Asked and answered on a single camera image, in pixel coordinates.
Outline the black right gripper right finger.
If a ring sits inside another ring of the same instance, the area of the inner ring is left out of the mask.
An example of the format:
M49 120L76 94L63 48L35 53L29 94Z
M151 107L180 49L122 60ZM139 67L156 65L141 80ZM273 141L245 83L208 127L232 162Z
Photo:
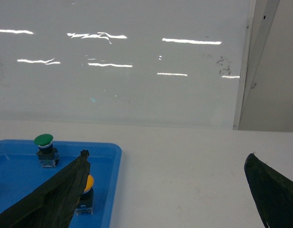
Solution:
M244 172L261 221L266 228L293 228L293 181L251 153Z

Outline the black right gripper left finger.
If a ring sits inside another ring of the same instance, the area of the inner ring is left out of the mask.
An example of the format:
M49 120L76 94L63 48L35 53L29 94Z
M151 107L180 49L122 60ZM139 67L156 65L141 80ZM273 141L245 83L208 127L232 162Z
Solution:
M0 228L67 228L90 174L89 152L0 213Z

